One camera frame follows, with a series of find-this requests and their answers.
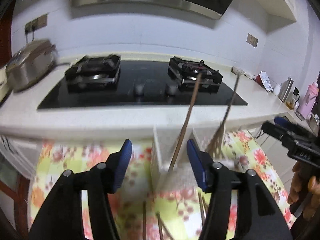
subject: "screw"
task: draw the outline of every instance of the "screw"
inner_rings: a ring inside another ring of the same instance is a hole
[[[72,174],[71,170],[66,170],[63,172],[63,176],[65,176],[65,177],[69,177],[71,174]]]
[[[257,174],[256,171],[253,170],[253,169],[248,169],[248,170],[247,170],[247,173],[248,173],[250,176],[252,176],[252,177]]]
[[[212,164],[212,166],[213,166],[215,169],[217,169],[217,170],[219,170],[219,169],[222,168],[222,164],[221,164],[221,163],[218,163],[218,162],[214,162],[214,163]]]
[[[107,165],[106,165],[105,163],[98,163],[98,164],[97,164],[97,168],[98,168],[99,170],[103,170],[106,166],[107,166]]]

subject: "white countertop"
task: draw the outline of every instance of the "white countertop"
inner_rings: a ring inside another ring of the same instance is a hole
[[[169,61],[170,55],[118,53],[122,60]],[[219,69],[223,82],[233,88],[236,75],[230,68],[215,63],[205,62],[214,69]],[[115,138],[125,130],[141,130],[147,136],[155,126],[181,127],[188,106],[112,106],[61,108],[37,110],[45,96],[64,76],[68,66],[58,66],[43,80],[30,89],[14,94],[0,108],[0,134],[24,138],[41,138],[56,140]],[[289,110],[278,97],[268,93],[256,82],[245,76],[240,78],[237,94],[247,106],[232,106],[227,126],[241,126],[246,123],[258,123],[273,119],[276,115],[295,114]],[[217,125],[222,119],[227,106],[194,106],[189,126]]]

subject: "electrical switch plate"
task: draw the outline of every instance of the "electrical switch plate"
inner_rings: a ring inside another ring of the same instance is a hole
[[[35,30],[38,30],[42,27],[47,26],[47,22],[48,22],[48,14],[44,14],[34,20],[32,20],[31,22],[28,22],[25,25],[25,33],[30,33],[32,32],[32,27],[34,27]]]
[[[258,39],[252,36],[250,33],[248,33],[247,43],[249,43],[250,45],[256,48],[258,45]]]

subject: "black glass cooktop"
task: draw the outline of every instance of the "black glass cooktop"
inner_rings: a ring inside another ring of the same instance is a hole
[[[119,78],[116,84],[103,89],[68,89],[64,77],[46,96],[38,109],[90,107],[90,106],[141,106],[141,105],[189,105],[192,87],[180,87],[174,96],[166,92],[171,84],[176,84],[168,72],[167,62],[125,61],[120,63]],[[142,84],[143,92],[137,96],[135,86]],[[227,105],[233,90],[225,83],[213,89],[202,87],[196,105]],[[239,95],[233,105],[246,106]]]

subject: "pink thermos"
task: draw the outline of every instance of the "pink thermos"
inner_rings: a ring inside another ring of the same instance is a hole
[[[318,93],[319,89],[317,82],[313,82],[308,86],[308,91],[296,112],[296,115],[300,120],[303,121],[307,118],[308,114],[313,108],[313,105],[315,104]]]

